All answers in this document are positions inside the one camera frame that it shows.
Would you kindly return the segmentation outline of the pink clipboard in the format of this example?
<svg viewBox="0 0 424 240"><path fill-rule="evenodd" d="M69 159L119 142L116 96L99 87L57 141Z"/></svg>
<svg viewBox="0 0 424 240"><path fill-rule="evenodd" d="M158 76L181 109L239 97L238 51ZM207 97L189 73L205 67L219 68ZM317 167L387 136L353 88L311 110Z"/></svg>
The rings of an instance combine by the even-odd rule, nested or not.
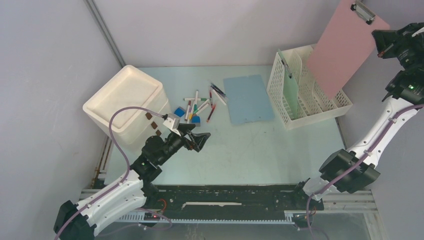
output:
<svg viewBox="0 0 424 240"><path fill-rule="evenodd" d="M358 11L364 10L358 1L340 1L307 59L308 70L329 99L336 96L374 51L372 32L390 29L377 15L360 17Z"/></svg>

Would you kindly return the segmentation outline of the blue clipboard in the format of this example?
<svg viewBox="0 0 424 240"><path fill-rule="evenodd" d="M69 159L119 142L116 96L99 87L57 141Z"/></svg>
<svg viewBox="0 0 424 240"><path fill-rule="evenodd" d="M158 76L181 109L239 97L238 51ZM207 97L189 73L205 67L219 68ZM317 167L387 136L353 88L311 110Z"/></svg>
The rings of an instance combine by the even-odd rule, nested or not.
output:
<svg viewBox="0 0 424 240"><path fill-rule="evenodd" d="M261 75L225 78L223 85L233 125L271 121L275 118Z"/></svg>

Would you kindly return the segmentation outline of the green clipboard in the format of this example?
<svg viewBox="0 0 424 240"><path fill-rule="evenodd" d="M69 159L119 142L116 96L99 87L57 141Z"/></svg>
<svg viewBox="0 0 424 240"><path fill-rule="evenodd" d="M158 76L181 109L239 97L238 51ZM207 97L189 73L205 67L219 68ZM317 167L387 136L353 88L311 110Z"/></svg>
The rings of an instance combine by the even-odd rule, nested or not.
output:
<svg viewBox="0 0 424 240"><path fill-rule="evenodd" d="M298 84L280 49L278 55L284 66L283 95L291 112L290 118L295 120L298 118Z"/></svg>

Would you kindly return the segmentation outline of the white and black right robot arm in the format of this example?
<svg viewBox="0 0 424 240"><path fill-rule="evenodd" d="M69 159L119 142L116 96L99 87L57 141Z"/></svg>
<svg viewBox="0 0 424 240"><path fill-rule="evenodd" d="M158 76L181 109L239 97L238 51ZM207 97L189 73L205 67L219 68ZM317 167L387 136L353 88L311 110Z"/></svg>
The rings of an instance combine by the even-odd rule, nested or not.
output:
<svg viewBox="0 0 424 240"><path fill-rule="evenodd" d="M380 117L369 132L348 149L332 153L321 165L321 175L308 179L291 194L291 204L304 209L330 193L353 194L380 176L376 166L400 128L424 107L424 24L410 23L399 30L374 30L378 57L396 58L402 70L387 84Z"/></svg>

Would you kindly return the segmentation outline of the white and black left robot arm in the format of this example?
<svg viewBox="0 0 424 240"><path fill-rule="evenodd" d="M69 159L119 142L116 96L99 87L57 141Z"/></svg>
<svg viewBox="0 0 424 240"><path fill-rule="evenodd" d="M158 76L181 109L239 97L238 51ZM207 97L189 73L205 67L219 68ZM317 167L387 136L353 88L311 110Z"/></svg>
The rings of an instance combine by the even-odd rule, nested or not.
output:
<svg viewBox="0 0 424 240"><path fill-rule="evenodd" d="M152 184L162 172L160 166L181 148L200 152L210 138L209 132L180 134L171 132L166 139L149 137L141 155L111 184L77 203L63 203L53 231L56 240L93 240L107 226L137 208L153 208L158 202L158 189Z"/></svg>

